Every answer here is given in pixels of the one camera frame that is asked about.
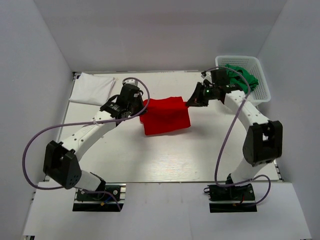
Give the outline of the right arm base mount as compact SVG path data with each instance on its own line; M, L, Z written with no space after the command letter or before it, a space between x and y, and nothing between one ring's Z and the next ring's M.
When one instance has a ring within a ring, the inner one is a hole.
M208 185L203 192L209 196L210 213L254 213L257 212L253 186L219 187Z

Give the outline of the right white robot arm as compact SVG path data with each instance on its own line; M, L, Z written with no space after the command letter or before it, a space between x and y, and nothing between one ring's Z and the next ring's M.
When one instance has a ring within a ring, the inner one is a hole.
M220 148L218 166L224 148L236 123L240 121L246 130L242 146L242 160L229 175L230 181L216 186L225 188L226 195L236 200L244 193L244 187L259 178L258 172L282 155L283 125L264 116L249 100L250 91L245 92L237 83L231 83L228 67L216 66L203 71L203 81L196 84L187 107L206 107L211 100L218 100L234 114L234 118Z

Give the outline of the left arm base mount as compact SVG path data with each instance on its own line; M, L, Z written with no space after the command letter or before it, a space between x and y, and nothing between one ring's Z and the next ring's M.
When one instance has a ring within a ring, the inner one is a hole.
M125 203L126 184L107 183L104 188L107 193L88 193L77 189L73 201L73 212L117 213Z

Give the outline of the red t shirt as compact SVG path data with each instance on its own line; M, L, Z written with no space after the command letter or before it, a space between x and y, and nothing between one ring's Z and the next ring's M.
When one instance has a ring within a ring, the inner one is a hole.
M181 96L143 102L147 112L139 116L147 136L166 134L191 126L189 110Z

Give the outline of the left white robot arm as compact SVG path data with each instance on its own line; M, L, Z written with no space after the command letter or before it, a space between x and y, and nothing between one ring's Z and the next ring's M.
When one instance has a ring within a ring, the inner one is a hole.
M67 190L83 189L96 200L103 198L106 182L98 175L82 170L79 161L99 139L124 119L145 113L142 94L137 83L124 83L120 93L101 106L90 123L83 124L61 142L47 144L43 172Z

